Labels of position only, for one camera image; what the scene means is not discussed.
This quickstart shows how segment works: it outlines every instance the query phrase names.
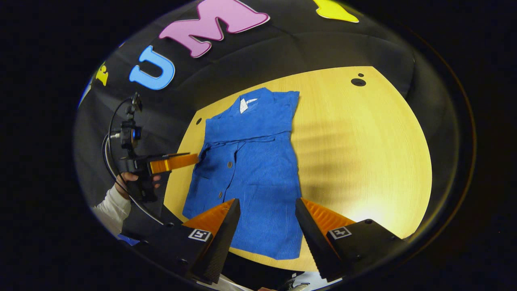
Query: shirt label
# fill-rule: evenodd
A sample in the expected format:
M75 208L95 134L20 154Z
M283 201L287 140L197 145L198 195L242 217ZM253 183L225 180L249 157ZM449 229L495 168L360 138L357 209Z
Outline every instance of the shirt label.
M250 99L246 101L244 98L240 100L240 114L242 114L246 109L248 109L248 103L251 103L253 101L257 101L258 98Z
M248 109L248 104L246 103L246 100L241 99L240 100L240 114L242 114L244 111Z

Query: shirt sleeve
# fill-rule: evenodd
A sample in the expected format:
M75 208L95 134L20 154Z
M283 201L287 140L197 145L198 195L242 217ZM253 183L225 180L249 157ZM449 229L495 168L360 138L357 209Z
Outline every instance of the shirt sleeve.
M106 198L92 208L97 218L111 234L117 236L122 232L122 224L131 211L131 201L120 195L115 185L106 192Z

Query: blue object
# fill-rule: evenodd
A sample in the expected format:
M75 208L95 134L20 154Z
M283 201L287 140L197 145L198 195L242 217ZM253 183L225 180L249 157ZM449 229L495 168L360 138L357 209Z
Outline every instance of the blue object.
M261 88L206 120L185 217L238 198L241 214L232 247L274 259L299 257L302 233L295 201L301 191L291 146L298 96Z
M140 242L139 240L128 238L125 235L121 235L121 234L119 234L117 237L120 238L121 240L127 242L130 246L134 246L135 244Z
M160 90L165 88L174 78L176 69L174 64L163 55L153 51L153 46L148 46L140 54L138 58L140 62L148 61L160 67L162 74L160 77L153 77L140 70L140 66L136 65L129 73L129 81L140 83L152 90Z

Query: yellow table surface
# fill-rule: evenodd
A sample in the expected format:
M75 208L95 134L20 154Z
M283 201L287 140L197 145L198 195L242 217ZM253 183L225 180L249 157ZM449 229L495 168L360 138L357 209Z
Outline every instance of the yellow table surface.
M365 86L351 83L359 73ZM411 108L374 67L304 72L223 98L196 112L178 152L199 153L205 120L226 110L238 96L262 87L300 92L291 143L302 197L354 221L373 219L400 238L416 230L431 192L429 150ZM173 170L165 192L164 205L182 221L187 220L181 212L193 169ZM230 251L277 268L317 271L305 238L297 259Z

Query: shirt pocket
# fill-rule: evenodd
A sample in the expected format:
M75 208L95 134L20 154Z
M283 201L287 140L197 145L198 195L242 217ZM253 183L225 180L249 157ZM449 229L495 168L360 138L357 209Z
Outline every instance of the shirt pocket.
M285 185L249 185L243 191L241 221L246 229L253 229L256 240L271 243L284 242L279 238L288 236L293 224L298 225L295 217L296 189Z
M242 182L248 185L298 183L296 156L289 141L246 142L236 154Z
M217 205L217 194L212 180L193 174L183 214L191 219Z

